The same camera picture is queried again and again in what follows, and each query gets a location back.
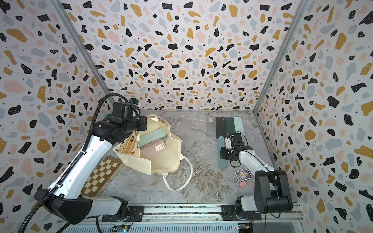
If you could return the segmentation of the translucent grey pencil case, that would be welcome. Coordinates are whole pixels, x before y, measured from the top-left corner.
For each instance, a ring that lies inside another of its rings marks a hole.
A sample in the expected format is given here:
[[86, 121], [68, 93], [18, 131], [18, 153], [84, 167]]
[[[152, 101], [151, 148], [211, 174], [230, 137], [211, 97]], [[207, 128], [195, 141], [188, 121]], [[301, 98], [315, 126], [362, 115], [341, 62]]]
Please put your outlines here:
[[207, 138], [208, 139], [216, 139], [216, 122], [215, 122], [215, 116], [207, 116]]

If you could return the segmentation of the dark green book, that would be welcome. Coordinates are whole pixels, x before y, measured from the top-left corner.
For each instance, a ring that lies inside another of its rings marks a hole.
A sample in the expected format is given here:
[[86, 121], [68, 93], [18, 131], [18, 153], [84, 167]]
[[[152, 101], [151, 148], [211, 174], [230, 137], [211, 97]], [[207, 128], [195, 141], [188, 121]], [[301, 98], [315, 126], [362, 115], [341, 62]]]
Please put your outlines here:
[[225, 129], [226, 129], [226, 136], [230, 136], [236, 133], [235, 123], [233, 117], [225, 117]]

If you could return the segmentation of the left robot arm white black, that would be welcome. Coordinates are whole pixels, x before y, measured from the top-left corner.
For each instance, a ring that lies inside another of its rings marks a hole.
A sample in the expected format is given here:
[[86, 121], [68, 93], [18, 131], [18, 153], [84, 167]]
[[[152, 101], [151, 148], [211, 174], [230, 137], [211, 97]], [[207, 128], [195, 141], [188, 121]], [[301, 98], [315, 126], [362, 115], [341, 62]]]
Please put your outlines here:
[[68, 168], [47, 189], [39, 189], [34, 198], [50, 213], [70, 224], [78, 224], [86, 218], [110, 216], [122, 221], [128, 218], [128, 202], [122, 198], [83, 197], [83, 187], [100, 163], [103, 156], [115, 143], [124, 142], [133, 132], [146, 131], [147, 119], [140, 116], [134, 121], [110, 116], [109, 121], [98, 121], [93, 133]]

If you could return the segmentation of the light mint pencil case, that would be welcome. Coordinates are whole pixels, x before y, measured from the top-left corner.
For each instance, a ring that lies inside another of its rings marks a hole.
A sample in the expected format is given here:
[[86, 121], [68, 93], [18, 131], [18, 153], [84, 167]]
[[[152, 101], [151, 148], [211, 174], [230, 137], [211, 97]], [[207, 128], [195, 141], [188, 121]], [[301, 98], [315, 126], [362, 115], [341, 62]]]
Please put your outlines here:
[[233, 119], [235, 124], [235, 130], [239, 133], [245, 134], [242, 118], [234, 116]]

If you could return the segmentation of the black pencil case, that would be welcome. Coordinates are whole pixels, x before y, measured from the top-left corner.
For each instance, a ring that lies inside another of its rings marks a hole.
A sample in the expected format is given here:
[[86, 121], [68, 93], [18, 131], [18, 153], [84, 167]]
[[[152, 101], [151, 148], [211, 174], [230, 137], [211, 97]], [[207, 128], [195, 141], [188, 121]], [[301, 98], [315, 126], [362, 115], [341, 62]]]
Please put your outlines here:
[[216, 138], [226, 137], [226, 125], [224, 117], [216, 117]]

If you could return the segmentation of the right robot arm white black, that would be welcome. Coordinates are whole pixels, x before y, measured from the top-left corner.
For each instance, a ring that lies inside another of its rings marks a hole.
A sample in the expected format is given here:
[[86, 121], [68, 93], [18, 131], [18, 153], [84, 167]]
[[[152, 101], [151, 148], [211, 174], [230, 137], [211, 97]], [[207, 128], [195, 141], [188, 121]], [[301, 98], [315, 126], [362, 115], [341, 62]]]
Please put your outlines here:
[[237, 178], [246, 181], [254, 179], [254, 193], [238, 197], [235, 202], [235, 214], [238, 218], [254, 218], [257, 214], [278, 214], [290, 212], [293, 201], [290, 194], [288, 177], [285, 171], [276, 170], [260, 159], [252, 147], [243, 143], [221, 147], [218, 150], [220, 158], [229, 162], [238, 161], [246, 166], [248, 175], [238, 175]]

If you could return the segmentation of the cream floral canvas bag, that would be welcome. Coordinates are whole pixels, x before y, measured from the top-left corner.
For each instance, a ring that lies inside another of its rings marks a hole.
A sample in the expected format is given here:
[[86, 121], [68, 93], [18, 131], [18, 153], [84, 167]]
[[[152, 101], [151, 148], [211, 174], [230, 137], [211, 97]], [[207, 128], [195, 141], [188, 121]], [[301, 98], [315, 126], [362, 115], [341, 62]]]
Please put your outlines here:
[[[161, 116], [145, 116], [147, 129], [135, 131], [123, 143], [112, 149], [124, 165], [147, 175], [161, 174], [170, 191], [183, 190], [193, 176], [192, 163], [182, 155], [182, 139], [171, 132], [171, 125]], [[172, 188], [167, 175], [178, 170], [182, 160], [190, 166], [190, 175], [179, 188]]]

